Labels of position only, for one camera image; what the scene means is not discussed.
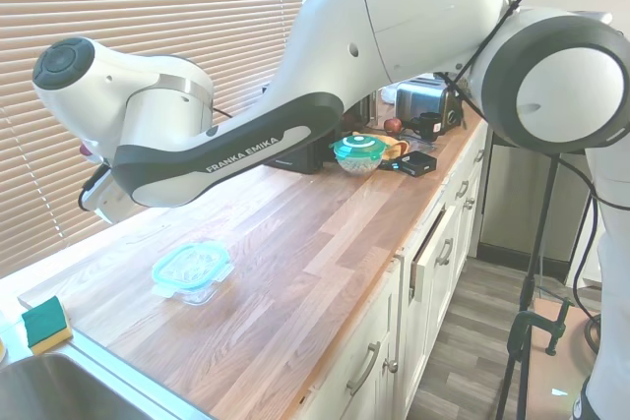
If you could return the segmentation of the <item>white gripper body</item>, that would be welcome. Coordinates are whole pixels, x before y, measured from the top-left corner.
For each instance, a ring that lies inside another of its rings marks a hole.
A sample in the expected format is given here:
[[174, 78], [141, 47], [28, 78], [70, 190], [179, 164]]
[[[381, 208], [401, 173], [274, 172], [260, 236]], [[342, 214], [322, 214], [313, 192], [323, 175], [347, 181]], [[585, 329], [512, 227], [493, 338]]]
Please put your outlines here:
[[113, 179], [111, 169], [102, 164], [84, 183], [78, 206], [83, 211], [95, 213], [109, 224], [116, 224], [131, 215], [133, 201]]

